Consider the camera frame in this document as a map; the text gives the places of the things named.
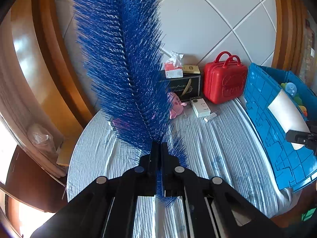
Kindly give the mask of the white lint roller refill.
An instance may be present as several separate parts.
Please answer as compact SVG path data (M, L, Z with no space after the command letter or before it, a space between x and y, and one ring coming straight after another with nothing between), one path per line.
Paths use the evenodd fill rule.
M310 133L301 113L283 89L270 103L268 109L285 133L289 130Z

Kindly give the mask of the white green patch box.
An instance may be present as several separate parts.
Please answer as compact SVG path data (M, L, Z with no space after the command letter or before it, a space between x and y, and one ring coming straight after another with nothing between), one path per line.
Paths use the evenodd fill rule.
M197 118L206 117L211 114L211 110L203 98L192 99L191 106Z

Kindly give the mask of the blue feather duster brush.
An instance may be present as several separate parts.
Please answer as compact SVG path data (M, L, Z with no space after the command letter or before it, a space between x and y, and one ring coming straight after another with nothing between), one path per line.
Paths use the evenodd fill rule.
M161 80L159 0L73 0L83 64L117 137L140 154L153 142L187 167L181 135L170 119L168 83Z

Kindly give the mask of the yellow duck plush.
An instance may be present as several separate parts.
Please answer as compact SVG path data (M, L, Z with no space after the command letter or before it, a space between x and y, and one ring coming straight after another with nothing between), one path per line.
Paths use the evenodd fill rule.
M308 114L307 114L307 108L305 108L305 106L303 106L303 105L299 105L299 108L300 108L301 112L303 113L303 115L304 115L305 117L307 117L307 116L308 116Z

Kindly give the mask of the green frog plush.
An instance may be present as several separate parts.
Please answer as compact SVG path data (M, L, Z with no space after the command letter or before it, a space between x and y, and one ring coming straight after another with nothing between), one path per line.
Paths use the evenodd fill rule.
M283 88L283 90L285 91L285 85L286 83L282 83L281 87ZM303 101L299 96L299 93L296 94L295 97L292 97L292 99L298 104L298 105L303 105Z

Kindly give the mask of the blue plastic storage crate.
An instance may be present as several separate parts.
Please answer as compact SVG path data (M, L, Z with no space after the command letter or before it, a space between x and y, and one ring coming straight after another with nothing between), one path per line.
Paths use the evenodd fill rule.
M273 89L277 92L281 89L281 83L292 82L295 84L297 87L297 93L299 94L304 106L307 108L308 120L316 121L316 94L304 82L302 82L299 77L297 77L292 71L284 71L265 66L258 66L258 68L264 74L264 79L268 80L273 85Z

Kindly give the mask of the light blue round toy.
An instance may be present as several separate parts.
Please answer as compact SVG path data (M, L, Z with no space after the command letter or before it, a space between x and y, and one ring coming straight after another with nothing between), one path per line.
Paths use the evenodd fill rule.
M285 85L285 91L292 97L295 97L297 94L297 87L294 83L288 82Z

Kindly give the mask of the rolled patterned carpet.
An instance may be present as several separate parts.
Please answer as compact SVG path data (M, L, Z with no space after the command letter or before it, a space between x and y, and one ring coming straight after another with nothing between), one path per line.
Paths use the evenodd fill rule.
M315 58L315 32L310 27L310 22L305 19L304 28L304 50L301 62L299 78L315 93L314 79L316 75L316 58Z

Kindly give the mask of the small white box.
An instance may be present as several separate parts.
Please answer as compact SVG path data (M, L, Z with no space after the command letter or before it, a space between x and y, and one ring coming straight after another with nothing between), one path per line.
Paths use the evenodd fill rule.
M204 121L206 121L206 122L208 123L209 121L213 120L213 119L214 119L215 117L217 117L217 116L218 116L218 115L217 115L215 112L213 112L213 113L211 113L211 114L205 116L205 117L204 117Z

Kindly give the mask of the red mini suitcase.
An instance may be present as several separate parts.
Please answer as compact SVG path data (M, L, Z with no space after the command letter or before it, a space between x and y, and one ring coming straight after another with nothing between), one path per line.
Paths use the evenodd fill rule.
M204 67L203 95L214 104L222 104L243 94L248 67L228 51L218 54Z

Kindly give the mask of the black coffee cup gift box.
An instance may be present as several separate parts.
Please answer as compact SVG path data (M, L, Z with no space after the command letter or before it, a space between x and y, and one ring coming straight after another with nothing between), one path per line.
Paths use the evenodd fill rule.
M167 79L162 70L159 77L160 82L167 82L169 92L175 93L182 102L201 96L201 74L183 74L180 78Z

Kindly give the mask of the clear plastic bag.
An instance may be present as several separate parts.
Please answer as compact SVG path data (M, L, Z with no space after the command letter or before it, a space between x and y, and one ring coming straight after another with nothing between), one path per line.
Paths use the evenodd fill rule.
M59 154L55 147L54 138L46 128L39 124L33 124L27 130L27 137L44 156L51 161L57 160Z

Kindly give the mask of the red white tissue box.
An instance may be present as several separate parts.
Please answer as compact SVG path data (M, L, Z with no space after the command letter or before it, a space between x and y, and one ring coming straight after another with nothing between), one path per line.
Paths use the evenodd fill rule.
M164 63L165 77L167 79L177 79L183 77L183 54L171 51L171 57Z

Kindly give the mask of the gold small box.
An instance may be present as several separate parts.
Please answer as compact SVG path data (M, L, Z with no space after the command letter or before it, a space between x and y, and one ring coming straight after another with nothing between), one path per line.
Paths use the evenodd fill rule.
M184 65L183 66L183 73L185 74L200 74L201 71L198 66L196 65Z

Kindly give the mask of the wooden bed frame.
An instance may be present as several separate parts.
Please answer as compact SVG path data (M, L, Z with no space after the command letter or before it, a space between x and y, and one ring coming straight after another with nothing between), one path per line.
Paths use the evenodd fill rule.
M14 49L37 102L64 141L57 164L67 167L83 129L95 115L70 61L54 0L16 0L11 8Z

